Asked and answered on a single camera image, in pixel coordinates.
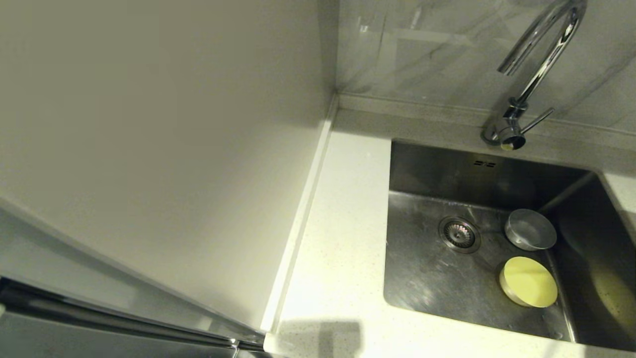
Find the stainless steel sink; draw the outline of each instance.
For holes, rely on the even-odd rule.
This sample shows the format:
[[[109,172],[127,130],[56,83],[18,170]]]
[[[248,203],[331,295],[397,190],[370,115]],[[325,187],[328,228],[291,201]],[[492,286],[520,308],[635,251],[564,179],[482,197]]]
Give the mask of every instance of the stainless steel sink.
[[[396,141],[389,190],[389,304],[636,352],[636,249],[594,173]],[[552,249],[527,252],[506,239],[518,208],[550,219]],[[526,308],[505,296],[497,277],[514,256],[552,272],[557,303]]]

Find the white countertop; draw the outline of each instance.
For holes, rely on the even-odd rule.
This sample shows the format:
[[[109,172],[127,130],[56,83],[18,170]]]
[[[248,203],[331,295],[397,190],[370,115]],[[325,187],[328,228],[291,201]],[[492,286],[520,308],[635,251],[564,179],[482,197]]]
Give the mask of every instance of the white countertop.
[[[446,140],[442,134],[451,127],[459,134],[448,147],[492,153],[479,142],[477,127],[462,130],[457,124],[341,110],[329,139],[279,328],[267,335],[265,349],[289,358],[636,357],[403,310],[385,302],[391,138],[440,145],[437,141]],[[622,206],[626,218],[636,218],[636,168],[624,168],[634,166],[636,152],[566,143],[549,156],[543,152],[545,146],[530,145],[548,140],[534,136],[524,154],[505,155],[607,172],[602,176],[614,192],[615,203]],[[601,149],[598,159],[577,159],[577,154]]]

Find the faucet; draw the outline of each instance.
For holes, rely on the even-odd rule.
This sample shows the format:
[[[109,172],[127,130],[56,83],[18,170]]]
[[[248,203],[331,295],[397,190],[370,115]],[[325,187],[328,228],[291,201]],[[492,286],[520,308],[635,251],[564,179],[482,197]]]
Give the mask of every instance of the faucet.
[[[507,76],[511,76],[516,72],[548,30],[560,18],[566,16],[565,23],[551,50],[539,68],[537,68],[535,74],[530,78],[521,95],[517,98],[510,97],[508,99],[509,107],[504,115],[492,119],[481,132],[481,138],[486,143],[500,145],[501,148],[506,150],[519,149],[525,144],[524,134],[554,112],[555,109],[550,108],[524,128],[519,125],[519,118],[528,110],[528,99],[557,62],[567,44],[572,40],[574,33],[581,25],[587,6],[587,0],[556,0],[543,10],[517,41],[515,47],[497,69]]]

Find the marble tile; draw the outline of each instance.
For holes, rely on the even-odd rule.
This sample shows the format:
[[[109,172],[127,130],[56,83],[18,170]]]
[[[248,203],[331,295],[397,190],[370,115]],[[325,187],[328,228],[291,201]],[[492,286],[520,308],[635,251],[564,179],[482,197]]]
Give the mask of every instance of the marble tile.
[[[342,0],[338,89],[365,96],[501,111],[556,34],[512,77],[496,71],[551,0]],[[590,1],[568,49],[530,100],[571,122],[636,132],[635,1]]]

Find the sink drain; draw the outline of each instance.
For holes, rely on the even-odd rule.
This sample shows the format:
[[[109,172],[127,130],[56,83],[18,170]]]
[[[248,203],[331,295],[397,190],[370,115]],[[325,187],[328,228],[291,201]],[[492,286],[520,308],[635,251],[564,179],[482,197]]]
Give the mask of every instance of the sink drain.
[[[448,247],[464,254],[477,251],[481,244],[477,228],[460,217],[444,218],[439,223],[439,236]]]

